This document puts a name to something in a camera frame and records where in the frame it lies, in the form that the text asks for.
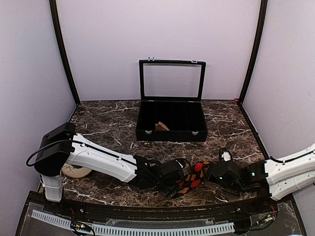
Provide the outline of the tan brown sock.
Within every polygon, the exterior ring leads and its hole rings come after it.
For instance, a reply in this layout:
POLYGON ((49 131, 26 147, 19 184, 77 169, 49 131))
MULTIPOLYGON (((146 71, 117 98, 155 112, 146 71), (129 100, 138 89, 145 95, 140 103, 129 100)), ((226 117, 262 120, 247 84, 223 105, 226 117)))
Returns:
POLYGON ((170 129, 161 121, 155 124, 155 129, 158 131, 169 131, 170 129))

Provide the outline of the red orange argyle sock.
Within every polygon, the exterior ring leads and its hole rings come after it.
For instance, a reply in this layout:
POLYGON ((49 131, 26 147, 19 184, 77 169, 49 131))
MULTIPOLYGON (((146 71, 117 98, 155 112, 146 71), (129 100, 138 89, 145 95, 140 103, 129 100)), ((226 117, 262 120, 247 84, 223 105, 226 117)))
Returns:
POLYGON ((211 178, 214 167, 217 165, 217 162, 197 162, 193 168, 192 172, 186 175, 185 179, 181 182, 177 182, 179 190, 177 191, 178 195, 184 195, 188 193, 193 188, 198 187, 203 181, 209 180, 211 178))

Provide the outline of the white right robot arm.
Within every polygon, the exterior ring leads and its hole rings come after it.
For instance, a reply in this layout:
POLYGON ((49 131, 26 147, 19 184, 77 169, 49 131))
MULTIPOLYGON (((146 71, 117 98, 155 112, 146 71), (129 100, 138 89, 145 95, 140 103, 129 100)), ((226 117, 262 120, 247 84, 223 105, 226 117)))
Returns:
POLYGON ((206 179, 226 191, 260 194, 251 203, 255 213, 262 213, 270 205, 270 198, 278 201, 315 182, 315 146, 275 159, 255 162, 245 168, 238 166, 227 150, 220 152, 216 164, 210 164, 206 179))

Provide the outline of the cream branch-pattern plate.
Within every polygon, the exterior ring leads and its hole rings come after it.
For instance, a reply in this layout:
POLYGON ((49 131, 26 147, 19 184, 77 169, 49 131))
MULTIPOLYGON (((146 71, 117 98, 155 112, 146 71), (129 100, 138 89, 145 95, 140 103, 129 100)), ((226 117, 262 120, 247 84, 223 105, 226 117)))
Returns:
POLYGON ((85 167, 76 168, 69 164, 64 164, 62 167, 62 173, 70 178, 84 178, 92 172, 91 169, 85 167))

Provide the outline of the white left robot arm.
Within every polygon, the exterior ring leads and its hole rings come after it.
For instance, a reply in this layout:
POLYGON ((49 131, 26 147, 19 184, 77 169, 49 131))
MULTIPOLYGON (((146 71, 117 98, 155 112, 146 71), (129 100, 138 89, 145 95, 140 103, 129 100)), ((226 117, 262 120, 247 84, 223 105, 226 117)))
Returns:
POLYGON ((185 179, 184 168, 190 166, 183 158, 161 163, 107 149, 77 133, 75 124, 66 122, 45 134, 40 148, 26 161, 28 167, 34 167, 40 174, 45 198, 58 214, 69 211, 69 202, 63 199, 64 164, 109 175, 141 190, 155 188, 170 198, 177 194, 178 183, 185 179))

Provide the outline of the black glass-lid display case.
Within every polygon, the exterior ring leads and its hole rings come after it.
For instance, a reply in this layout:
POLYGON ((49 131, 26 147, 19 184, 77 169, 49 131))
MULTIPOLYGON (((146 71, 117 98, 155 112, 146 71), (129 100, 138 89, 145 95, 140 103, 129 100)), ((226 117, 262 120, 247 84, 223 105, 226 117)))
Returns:
POLYGON ((205 71, 204 61, 139 60, 138 141, 206 141, 208 129, 201 105, 205 71), (156 130, 159 121, 170 130, 156 130))

